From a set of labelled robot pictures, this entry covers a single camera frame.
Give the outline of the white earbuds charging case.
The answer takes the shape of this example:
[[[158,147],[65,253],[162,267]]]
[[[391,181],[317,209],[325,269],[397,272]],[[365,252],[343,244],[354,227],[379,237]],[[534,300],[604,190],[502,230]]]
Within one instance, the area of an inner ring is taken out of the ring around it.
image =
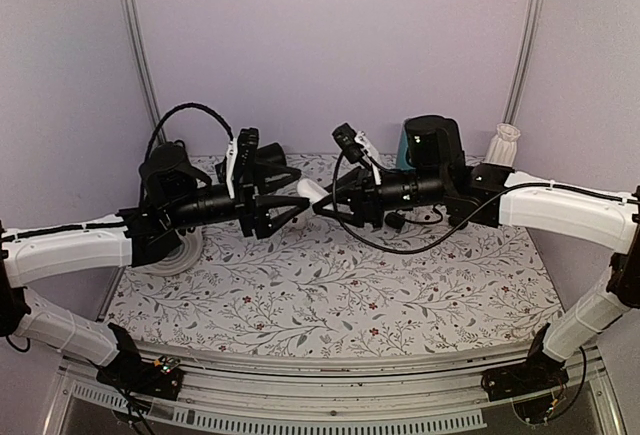
[[[296,185],[297,193],[300,197],[306,198],[309,200],[311,205],[314,205],[320,202],[323,198],[328,195],[326,189],[321,187],[315,181],[303,178],[297,182]]]

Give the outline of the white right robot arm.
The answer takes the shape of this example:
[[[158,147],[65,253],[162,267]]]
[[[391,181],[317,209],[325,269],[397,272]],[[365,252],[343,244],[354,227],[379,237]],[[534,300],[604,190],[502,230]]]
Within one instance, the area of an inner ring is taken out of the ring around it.
[[[495,163],[469,166],[457,122],[440,115],[408,119],[403,128],[408,169],[383,168],[364,133],[343,124],[332,136],[354,169],[326,188],[304,179],[298,193],[347,232],[379,228],[390,211],[442,204],[453,230],[468,223],[533,228],[613,252],[599,284],[536,334],[517,370],[524,390],[539,390],[580,346],[638,308],[638,193],[561,184]]]

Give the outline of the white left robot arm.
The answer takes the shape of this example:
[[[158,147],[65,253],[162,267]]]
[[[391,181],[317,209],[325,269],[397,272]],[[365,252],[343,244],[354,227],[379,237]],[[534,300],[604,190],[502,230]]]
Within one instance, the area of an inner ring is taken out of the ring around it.
[[[255,128],[231,139],[216,180],[191,164],[183,142],[151,150],[139,168],[141,202],[89,222],[1,233],[1,334],[43,342],[106,369],[128,389],[148,381],[148,367],[126,329],[92,322],[47,302],[28,283],[96,268],[157,265],[186,235],[236,221],[246,237],[266,239],[310,202],[279,189],[301,177],[282,147],[259,144]]]

